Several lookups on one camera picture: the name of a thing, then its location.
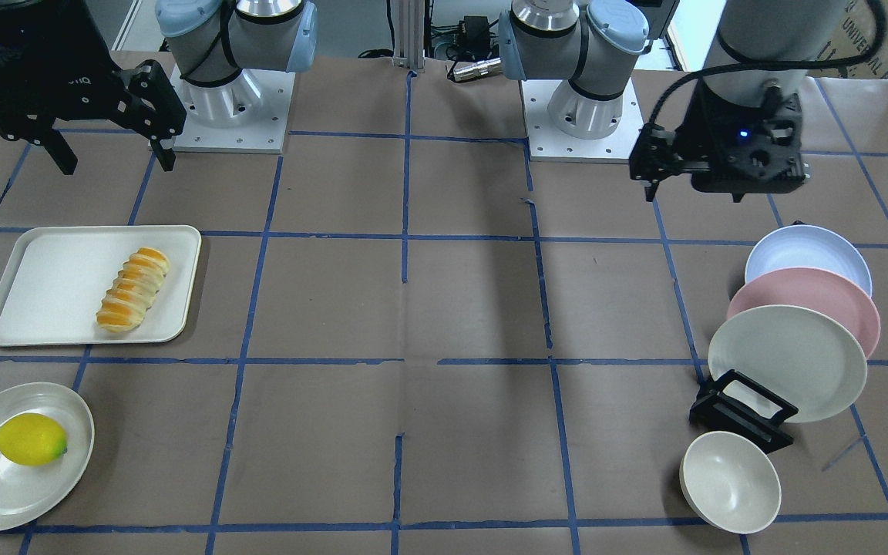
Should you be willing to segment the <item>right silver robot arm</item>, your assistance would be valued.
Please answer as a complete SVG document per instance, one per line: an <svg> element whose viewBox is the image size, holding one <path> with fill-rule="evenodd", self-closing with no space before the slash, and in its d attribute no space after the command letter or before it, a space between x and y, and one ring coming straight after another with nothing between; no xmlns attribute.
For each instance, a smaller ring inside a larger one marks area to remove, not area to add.
<svg viewBox="0 0 888 555"><path fill-rule="evenodd" d="M182 92L154 59L120 67L84 1L0 1L0 136L45 148L70 175L78 160L56 120L109 120L144 136L170 171L163 142L188 116L234 124L261 102L247 71L304 72L315 57L309 1L159 1L155 13Z"/></svg>

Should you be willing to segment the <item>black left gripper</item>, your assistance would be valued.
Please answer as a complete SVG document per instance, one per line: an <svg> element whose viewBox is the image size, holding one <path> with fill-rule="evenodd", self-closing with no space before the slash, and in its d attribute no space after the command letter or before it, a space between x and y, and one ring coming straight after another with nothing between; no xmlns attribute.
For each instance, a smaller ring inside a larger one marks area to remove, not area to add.
<svg viewBox="0 0 888 555"><path fill-rule="evenodd" d="M801 155L802 106L799 94L779 86L762 93L760 106L740 106L698 82L683 126L666 130L645 123L639 130L628 172L644 182L644 199L655 200L662 180L687 172L702 193L729 193L736 203L745 194L791 193L807 172Z"/></svg>

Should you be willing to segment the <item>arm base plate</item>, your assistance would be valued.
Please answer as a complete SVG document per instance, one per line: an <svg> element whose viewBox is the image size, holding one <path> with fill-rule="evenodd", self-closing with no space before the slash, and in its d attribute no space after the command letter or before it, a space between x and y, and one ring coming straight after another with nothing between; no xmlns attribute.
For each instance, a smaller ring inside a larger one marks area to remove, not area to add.
<svg viewBox="0 0 888 555"><path fill-rule="evenodd" d="M565 80L522 81L523 116L533 159L571 163L621 163L644 125L632 80L619 97L582 97Z"/></svg>
<svg viewBox="0 0 888 555"><path fill-rule="evenodd" d="M187 112L176 151L282 154L296 73L245 69L214 88L187 83L180 74L177 67L170 74Z"/></svg>

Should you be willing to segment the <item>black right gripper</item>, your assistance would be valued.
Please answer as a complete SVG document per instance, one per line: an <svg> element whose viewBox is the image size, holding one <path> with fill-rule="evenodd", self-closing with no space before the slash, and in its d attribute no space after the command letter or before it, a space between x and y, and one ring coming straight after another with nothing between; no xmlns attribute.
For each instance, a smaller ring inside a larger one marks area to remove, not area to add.
<svg viewBox="0 0 888 555"><path fill-rule="evenodd" d="M163 171L175 168L166 141L187 110L161 64L120 70L83 1L0 1L0 136L45 149L64 175L78 159L56 119L110 119L146 137Z"/></svg>

